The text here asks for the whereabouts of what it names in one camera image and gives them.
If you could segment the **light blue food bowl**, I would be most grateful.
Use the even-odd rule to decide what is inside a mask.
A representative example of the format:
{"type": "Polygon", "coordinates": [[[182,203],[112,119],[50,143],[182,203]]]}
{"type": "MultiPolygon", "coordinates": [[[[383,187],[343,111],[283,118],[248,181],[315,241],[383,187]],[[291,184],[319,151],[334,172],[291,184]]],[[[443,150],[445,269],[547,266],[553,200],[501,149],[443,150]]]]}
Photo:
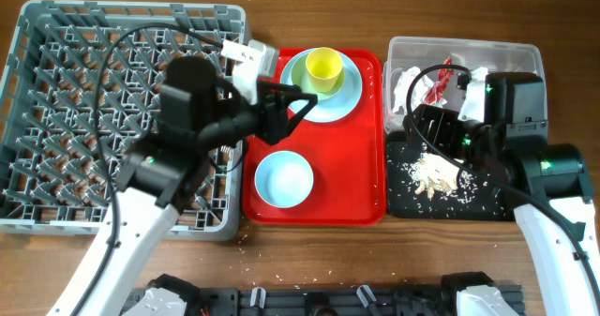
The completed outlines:
{"type": "Polygon", "coordinates": [[[311,193],[314,173],[308,161],[293,151],[277,151],[265,157],[254,174],[254,186],[268,205],[288,209],[311,193]]]}

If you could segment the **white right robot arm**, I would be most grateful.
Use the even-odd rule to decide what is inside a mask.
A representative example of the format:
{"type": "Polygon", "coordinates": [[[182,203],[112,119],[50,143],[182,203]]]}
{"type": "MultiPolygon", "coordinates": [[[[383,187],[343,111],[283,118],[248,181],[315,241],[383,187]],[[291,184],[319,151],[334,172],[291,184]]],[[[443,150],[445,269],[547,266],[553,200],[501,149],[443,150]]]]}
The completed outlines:
{"type": "Polygon", "coordinates": [[[581,152],[548,141],[544,80],[532,72],[492,72],[483,82],[482,120],[421,103],[407,88],[404,130],[453,167],[499,189],[521,230],[549,315],[599,312],[599,247],[593,184],[581,152]]]}

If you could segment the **yellow plastic cup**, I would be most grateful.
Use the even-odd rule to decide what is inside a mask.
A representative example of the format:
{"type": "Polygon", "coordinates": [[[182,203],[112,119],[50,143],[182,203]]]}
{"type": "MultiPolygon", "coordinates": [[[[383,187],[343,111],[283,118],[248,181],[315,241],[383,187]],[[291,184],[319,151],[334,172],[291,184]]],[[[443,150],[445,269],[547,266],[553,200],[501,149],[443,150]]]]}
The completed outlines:
{"type": "Polygon", "coordinates": [[[338,51],[320,47],[308,54],[306,69],[312,87],[319,93],[327,93],[338,81],[343,70],[343,60],[338,51]]]}

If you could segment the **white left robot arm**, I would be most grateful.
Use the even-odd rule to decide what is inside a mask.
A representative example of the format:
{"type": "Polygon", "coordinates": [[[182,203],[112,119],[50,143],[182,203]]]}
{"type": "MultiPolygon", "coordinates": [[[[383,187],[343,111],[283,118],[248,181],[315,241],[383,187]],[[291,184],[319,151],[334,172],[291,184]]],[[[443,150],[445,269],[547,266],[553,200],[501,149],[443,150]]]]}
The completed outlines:
{"type": "Polygon", "coordinates": [[[52,315],[118,314],[150,255],[212,169],[210,151],[248,136],[275,145],[316,105],[316,97],[300,87],[272,82],[277,49],[257,40],[226,40],[220,54],[236,63],[229,81],[200,56],[182,56],[167,66],[157,122],[123,155],[108,187],[109,211],[52,315]]]}

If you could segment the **green plastic bowl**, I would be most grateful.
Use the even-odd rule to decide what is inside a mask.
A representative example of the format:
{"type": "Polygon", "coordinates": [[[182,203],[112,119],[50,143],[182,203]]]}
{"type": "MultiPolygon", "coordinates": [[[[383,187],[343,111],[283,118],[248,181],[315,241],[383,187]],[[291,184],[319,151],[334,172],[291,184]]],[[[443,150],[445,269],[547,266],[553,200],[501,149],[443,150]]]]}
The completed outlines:
{"type": "Polygon", "coordinates": [[[329,98],[333,98],[344,84],[345,72],[341,70],[336,83],[332,89],[327,92],[319,92],[310,82],[310,75],[306,68],[306,60],[308,52],[302,52],[296,55],[289,63],[291,67],[291,81],[292,84],[298,85],[304,93],[314,94],[317,96],[319,101],[325,101],[329,98]]]}

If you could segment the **red snack wrapper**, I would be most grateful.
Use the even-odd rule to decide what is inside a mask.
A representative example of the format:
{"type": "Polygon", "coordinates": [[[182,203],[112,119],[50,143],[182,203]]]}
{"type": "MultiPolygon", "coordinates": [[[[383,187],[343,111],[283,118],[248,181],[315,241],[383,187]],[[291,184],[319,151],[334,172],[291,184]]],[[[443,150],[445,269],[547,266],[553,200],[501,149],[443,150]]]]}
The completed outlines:
{"type": "Polygon", "coordinates": [[[445,103],[443,93],[454,74],[455,72],[451,68],[442,68],[438,73],[437,81],[427,91],[424,103],[442,107],[445,103]]]}

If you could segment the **white napkin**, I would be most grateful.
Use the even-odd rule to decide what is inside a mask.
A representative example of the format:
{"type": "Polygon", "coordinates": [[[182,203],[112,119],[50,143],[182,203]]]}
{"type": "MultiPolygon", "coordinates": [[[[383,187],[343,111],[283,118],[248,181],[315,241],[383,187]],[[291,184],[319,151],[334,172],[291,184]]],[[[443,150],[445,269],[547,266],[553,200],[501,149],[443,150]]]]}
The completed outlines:
{"type": "MultiPolygon", "coordinates": [[[[397,84],[394,89],[394,113],[406,114],[406,98],[408,89],[415,77],[421,72],[419,67],[412,67],[403,71],[400,75],[397,84]]],[[[428,77],[424,76],[413,88],[412,92],[412,108],[416,109],[422,104],[427,97],[428,92],[433,87],[434,82],[428,77]]]]}

